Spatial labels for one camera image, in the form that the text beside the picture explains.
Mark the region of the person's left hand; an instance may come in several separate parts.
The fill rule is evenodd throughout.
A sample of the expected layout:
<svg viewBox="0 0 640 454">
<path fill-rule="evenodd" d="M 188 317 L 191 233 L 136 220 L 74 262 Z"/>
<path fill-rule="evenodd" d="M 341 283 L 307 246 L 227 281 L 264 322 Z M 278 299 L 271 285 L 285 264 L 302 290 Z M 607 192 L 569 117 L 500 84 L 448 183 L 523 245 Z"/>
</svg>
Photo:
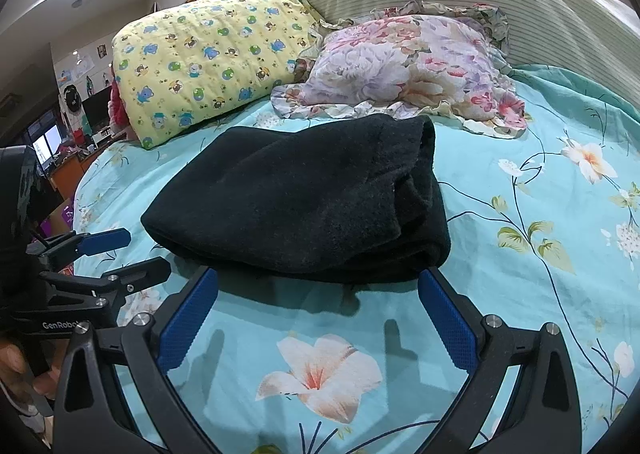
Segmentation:
<svg viewBox="0 0 640 454">
<path fill-rule="evenodd" d="M 9 390 L 11 396 L 15 396 L 18 402 L 28 403 L 32 400 L 32 393 L 40 394 L 50 400 L 56 398 L 58 381 L 60 380 L 62 364 L 67 349 L 67 340 L 53 340 L 50 346 L 53 348 L 53 356 L 50 368 L 29 382 L 26 379 L 28 363 L 23 352 L 16 344 L 9 340 L 1 339 L 1 381 Z"/>
</svg>

